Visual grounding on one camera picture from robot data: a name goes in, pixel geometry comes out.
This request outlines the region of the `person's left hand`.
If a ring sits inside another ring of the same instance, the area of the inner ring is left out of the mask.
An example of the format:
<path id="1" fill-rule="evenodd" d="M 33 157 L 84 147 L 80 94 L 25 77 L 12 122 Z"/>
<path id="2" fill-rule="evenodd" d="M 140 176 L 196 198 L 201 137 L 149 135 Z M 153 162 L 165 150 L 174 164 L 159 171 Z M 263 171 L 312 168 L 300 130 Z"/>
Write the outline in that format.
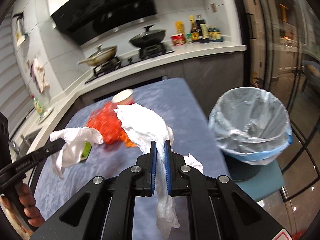
<path id="1" fill-rule="evenodd" d="M 24 213 L 29 218 L 28 222 L 31 226 L 39 228 L 45 220 L 36 207 L 36 199 L 31 194 L 31 189 L 27 184 L 23 183 L 20 189 L 21 192 L 18 195 L 21 204 L 24 206 Z"/>

